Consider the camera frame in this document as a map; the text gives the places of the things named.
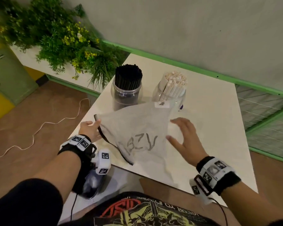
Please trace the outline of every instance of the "white cord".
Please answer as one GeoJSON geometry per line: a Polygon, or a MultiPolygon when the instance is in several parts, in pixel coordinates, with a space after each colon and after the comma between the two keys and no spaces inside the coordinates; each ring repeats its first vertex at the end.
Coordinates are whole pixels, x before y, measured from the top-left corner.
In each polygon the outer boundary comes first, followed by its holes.
{"type": "Polygon", "coordinates": [[[65,117],[65,118],[63,118],[62,120],[60,120],[60,121],[57,122],[57,123],[44,122],[44,123],[41,125],[41,127],[38,129],[38,131],[36,131],[36,132],[33,134],[33,143],[32,143],[29,147],[22,149],[22,148],[20,148],[19,146],[16,146],[16,145],[11,146],[10,148],[8,148],[8,149],[4,152],[3,155],[0,156],[0,158],[3,157],[3,156],[5,156],[5,154],[6,154],[11,148],[13,148],[13,147],[17,147],[17,148],[19,148],[21,151],[24,151],[24,150],[30,148],[32,145],[34,145],[34,143],[35,143],[35,134],[37,134],[37,133],[41,130],[41,128],[43,127],[43,125],[45,125],[45,124],[58,124],[58,123],[62,122],[62,121],[65,120],[65,119],[75,119],[75,118],[77,118],[77,117],[79,116],[79,113],[80,113],[80,110],[81,110],[81,102],[82,102],[83,100],[88,100],[88,101],[89,101],[89,107],[90,107],[90,100],[89,100],[89,98],[84,98],[84,99],[80,100],[80,107],[79,107],[79,111],[78,111],[78,114],[77,114],[76,117],[73,117],[73,118],[65,117]]]}

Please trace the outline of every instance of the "white planter box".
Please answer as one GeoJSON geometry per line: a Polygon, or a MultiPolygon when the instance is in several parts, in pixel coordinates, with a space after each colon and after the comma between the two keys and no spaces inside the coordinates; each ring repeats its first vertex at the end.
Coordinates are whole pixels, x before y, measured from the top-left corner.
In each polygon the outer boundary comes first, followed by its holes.
{"type": "Polygon", "coordinates": [[[102,85],[94,86],[93,84],[89,84],[89,80],[91,79],[92,75],[90,73],[80,74],[77,80],[73,79],[72,77],[75,76],[75,68],[71,64],[65,65],[65,72],[56,74],[49,66],[49,63],[45,60],[41,62],[37,62],[36,55],[39,53],[40,48],[33,47],[31,49],[27,49],[26,53],[20,51],[17,46],[11,46],[11,50],[15,53],[17,58],[20,60],[22,65],[30,67],[32,69],[44,72],[46,74],[50,74],[56,78],[60,78],[67,82],[88,88],[90,90],[96,91],[101,93],[103,91],[102,85]]]}

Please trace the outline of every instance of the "gray wall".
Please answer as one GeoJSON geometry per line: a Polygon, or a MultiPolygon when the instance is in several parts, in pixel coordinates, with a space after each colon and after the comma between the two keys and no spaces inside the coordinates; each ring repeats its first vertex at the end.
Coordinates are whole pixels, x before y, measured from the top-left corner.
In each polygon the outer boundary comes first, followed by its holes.
{"type": "Polygon", "coordinates": [[[111,42],[283,90],[283,0],[63,0],[111,42]]]}

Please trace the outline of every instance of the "black cable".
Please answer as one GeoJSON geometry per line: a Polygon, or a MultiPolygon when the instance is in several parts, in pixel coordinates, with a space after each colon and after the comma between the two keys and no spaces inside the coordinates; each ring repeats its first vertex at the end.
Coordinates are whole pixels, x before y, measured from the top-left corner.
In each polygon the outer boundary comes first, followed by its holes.
{"type": "Polygon", "coordinates": [[[221,208],[221,210],[222,210],[222,212],[223,212],[223,214],[224,214],[224,217],[225,217],[226,226],[228,226],[228,219],[226,218],[226,214],[225,214],[225,212],[224,212],[222,206],[221,206],[221,205],[218,203],[218,201],[216,201],[214,198],[209,197],[209,199],[215,201],[215,202],[220,206],[220,208],[221,208]]]}
{"type": "Polygon", "coordinates": [[[73,202],[73,205],[72,205],[72,208],[71,208],[70,221],[72,221],[72,210],[73,210],[73,207],[75,206],[75,201],[73,202]]]}

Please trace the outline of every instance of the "wooden floor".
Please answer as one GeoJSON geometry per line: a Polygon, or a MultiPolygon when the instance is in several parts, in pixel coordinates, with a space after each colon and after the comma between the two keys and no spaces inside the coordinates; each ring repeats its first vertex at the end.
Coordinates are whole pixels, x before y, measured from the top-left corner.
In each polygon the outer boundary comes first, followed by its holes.
{"type": "MultiPolygon", "coordinates": [[[[47,82],[36,90],[10,113],[0,119],[0,155],[12,145],[22,148],[32,143],[32,133],[45,121],[58,122],[64,117],[75,117],[79,101],[87,95],[80,91],[47,82]]],[[[87,100],[82,102],[79,117],[64,120],[60,124],[46,124],[36,135],[35,144],[25,150],[11,149],[0,158],[0,197],[23,179],[34,175],[53,159],[63,143],[89,109],[87,100]]],[[[251,152],[259,194],[283,209],[283,163],[251,152]]],[[[207,216],[225,225],[219,206],[202,205],[194,196],[164,186],[150,179],[141,179],[146,194],[162,201],[207,216]]],[[[239,225],[226,209],[229,225],[239,225]]]]}

